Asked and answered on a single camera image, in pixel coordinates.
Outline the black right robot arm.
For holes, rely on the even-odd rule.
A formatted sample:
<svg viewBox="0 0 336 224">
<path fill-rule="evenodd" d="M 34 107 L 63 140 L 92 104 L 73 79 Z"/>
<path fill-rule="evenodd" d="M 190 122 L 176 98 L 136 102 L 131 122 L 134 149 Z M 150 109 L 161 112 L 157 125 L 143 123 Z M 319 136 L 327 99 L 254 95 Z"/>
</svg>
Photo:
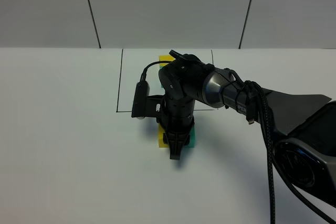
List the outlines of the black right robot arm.
<svg viewBox="0 0 336 224">
<path fill-rule="evenodd" d="M 146 73 L 134 97 L 134 118 L 156 118 L 171 159 L 190 141 L 194 104 L 231 108 L 248 123 L 259 123 L 268 168 L 275 168 L 291 191 L 302 189 L 335 205 L 335 102 L 320 94 L 293 95 L 243 81 L 232 69 L 216 68 L 195 55 L 171 52 L 159 70 L 163 95 L 150 95 Z"/>
</svg>

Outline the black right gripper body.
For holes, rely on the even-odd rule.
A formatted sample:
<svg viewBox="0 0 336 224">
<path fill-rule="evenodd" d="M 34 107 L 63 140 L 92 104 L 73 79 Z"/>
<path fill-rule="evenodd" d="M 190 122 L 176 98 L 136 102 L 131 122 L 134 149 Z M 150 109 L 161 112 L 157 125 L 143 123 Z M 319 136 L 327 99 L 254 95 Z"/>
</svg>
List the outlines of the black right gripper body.
<svg viewBox="0 0 336 224">
<path fill-rule="evenodd" d="M 190 97 L 174 99 L 165 95 L 151 95 L 146 98 L 145 116 L 156 121 L 169 132 L 186 132 L 194 125 L 195 100 Z"/>
</svg>

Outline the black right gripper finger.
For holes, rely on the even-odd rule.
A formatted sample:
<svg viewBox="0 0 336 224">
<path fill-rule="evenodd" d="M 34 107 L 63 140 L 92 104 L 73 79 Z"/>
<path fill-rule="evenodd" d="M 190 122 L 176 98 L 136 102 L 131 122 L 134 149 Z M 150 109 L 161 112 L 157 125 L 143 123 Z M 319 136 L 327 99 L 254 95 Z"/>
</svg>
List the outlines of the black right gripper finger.
<svg viewBox="0 0 336 224">
<path fill-rule="evenodd" d="M 190 143 L 190 133 L 188 132 L 165 132 L 163 134 L 164 143 L 167 143 L 170 150 L 170 159 L 180 160 L 181 151 L 184 146 Z"/>
</svg>

